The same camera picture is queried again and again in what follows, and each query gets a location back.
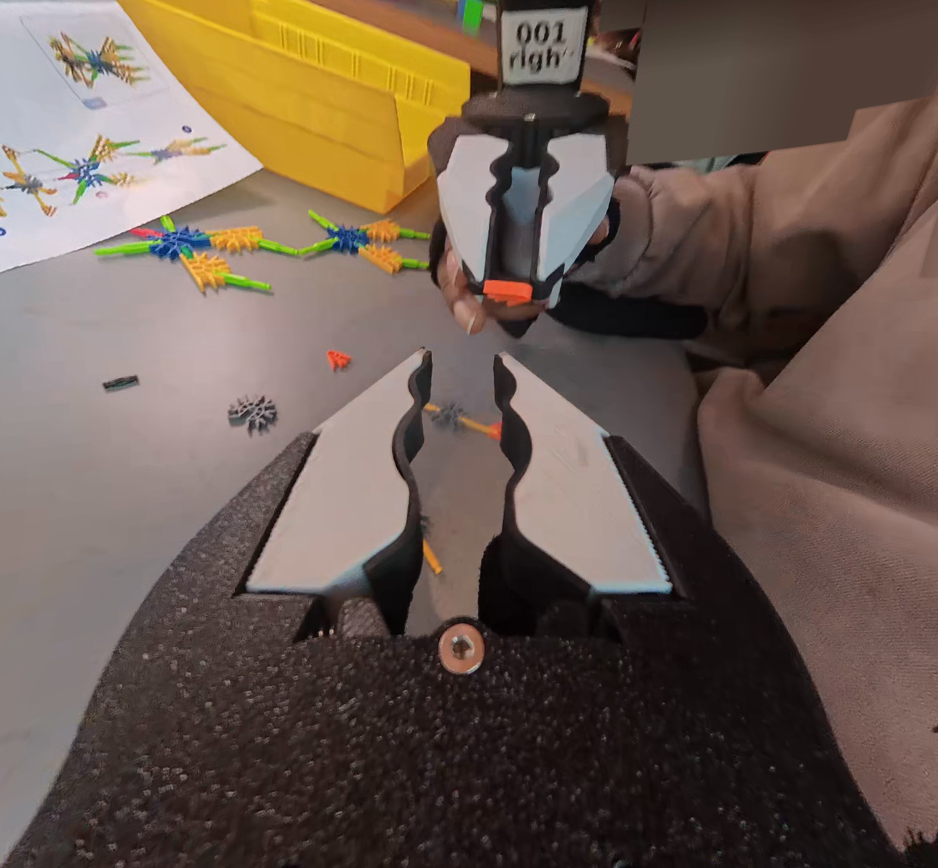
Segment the white folded instruction sheet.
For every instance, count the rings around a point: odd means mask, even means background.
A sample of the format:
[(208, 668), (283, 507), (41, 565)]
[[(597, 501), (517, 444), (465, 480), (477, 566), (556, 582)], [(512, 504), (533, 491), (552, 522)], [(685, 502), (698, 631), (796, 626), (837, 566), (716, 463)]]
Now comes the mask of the white folded instruction sheet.
[(262, 170), (116, 0), (1, 0), (1, 146), (2, 272)]

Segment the blue yellow green toy model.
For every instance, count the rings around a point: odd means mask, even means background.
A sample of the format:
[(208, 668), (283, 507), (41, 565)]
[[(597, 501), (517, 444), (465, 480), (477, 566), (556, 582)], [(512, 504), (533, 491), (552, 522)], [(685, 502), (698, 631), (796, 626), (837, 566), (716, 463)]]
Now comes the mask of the blue yellow green toy model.
[(308, 215), (326, 232), (325, 239), (300, 249), (264, 239), (258, 241), (259, 248), (299, 259), (325, 252), (356, 255), (390, 275), (403, 271), (429, 271), (428, 259), (403, 256), (394, 247), (401, 240), (428, 242), (431, 239), (429, 233), (403, 227), (387, 218), (355, 226), (336, 224), (312, 209)]

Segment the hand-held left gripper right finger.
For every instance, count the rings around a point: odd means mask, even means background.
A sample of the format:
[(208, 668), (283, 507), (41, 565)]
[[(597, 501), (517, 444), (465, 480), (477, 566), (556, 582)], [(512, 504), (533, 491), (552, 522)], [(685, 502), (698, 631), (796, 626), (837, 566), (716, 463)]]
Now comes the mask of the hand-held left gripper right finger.
[(617, 463), (612, 436), (507, 353), (493, 361), (501, 529), (479, 569), (485, 623), (598, 623), (674, 607), (674, 579)]

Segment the toy model with red rod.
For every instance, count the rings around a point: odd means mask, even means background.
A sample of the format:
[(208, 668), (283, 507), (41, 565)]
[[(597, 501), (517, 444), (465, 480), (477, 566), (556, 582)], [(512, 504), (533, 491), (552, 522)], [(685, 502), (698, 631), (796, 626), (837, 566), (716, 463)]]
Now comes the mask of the toy model with red rod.
[(268, 240), (256, 226), (205, 231), (164, 216), (159, 230), (137, 227), (131, 234), (135, 241), (100, 246), (94, 254), (100, 259), (149, 255), (180, 265), (203, 296), (229, 287), (265, 295), (273, 291), (270, 283), (233, 271), (225, 258), (264, 249)]

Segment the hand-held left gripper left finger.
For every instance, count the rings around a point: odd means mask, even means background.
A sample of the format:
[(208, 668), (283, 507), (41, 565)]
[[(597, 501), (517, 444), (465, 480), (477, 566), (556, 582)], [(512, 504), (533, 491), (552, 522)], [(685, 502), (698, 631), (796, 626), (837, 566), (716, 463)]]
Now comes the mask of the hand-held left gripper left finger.
[(418, 349), (313, 433), (244, 592), (318, 598), (330, 616), (371, 599), (403, 634), (423, 557), (412, 463), (424, 444), (432, 357)]

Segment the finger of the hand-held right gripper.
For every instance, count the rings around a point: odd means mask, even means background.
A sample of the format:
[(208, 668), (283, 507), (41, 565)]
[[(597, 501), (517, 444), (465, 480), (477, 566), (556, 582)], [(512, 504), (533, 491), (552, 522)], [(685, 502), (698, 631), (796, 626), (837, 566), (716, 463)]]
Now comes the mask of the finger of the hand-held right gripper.
[(437, 193), (448, 241), (470, 290), (494, 303), (502, 292), (487, 280), (493, 205), (498, 184), (492, 167), (508, 152), (507, 139), (489, 133), (437, 135)]
[(563, 277), (607, 215), (615, 178), (603, 133), (575, 133), (547, 145), (535, 213), (533, 299), (553, 308)]

